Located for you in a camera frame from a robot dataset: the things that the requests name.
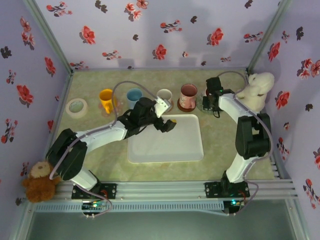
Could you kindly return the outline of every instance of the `floral wallpaper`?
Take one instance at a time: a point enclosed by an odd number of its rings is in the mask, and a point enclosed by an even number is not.
[[[318,0],[292,1],[254,68],[275,76],[266,111],[313,240],[320,235],[319,8]]]
[[[68,72],[23,1],[3,2],[0,21],[0,239],[8,240],[26,202],[21,182],[43,160]]]
[[[247,67],[279,7],[279,0],[35,2],[75,70]]]

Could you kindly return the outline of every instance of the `white mug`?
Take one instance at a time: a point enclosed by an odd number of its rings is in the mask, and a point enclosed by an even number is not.
[[[159,97],[159,98],[162,98],[164,100],[167,100],[170,104],[171,104],[171,107],[165,111],[166,113],[169,112],[173,106],[174,106],[174,103],[172,102],[172,92],[168,89],[160,89],[157,93],[156,93],[156,96]]]

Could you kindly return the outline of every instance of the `pink mug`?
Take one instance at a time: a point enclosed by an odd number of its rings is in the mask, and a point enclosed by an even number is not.
[[[193,84],[185,84],[181,87],[178,107],[182,111],[190,112],[196,107],[197,88]]]

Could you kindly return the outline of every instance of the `blue mug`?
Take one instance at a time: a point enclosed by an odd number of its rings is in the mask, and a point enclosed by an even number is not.
[[[139,88],[132,88],[126,93],[126,100],[129,109],[134,109],[136,103],[143,97],[143,93]]]

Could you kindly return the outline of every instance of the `stuffed animal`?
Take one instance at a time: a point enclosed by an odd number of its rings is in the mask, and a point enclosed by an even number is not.
[[[61,181],[58,176],[53,180],[49,175],[53,167],[47,161],[37,162],[30,170],[28,178],[22,181],[26,188],[26,197],[32,203],[39,203],[52,199],[56,192],[56,185]]]
[[[274,84],[275,77],[271,73],[255,73],[249,76],[249,84],[236,96],[241,103],[258,113],[265,107],[267,93]]]

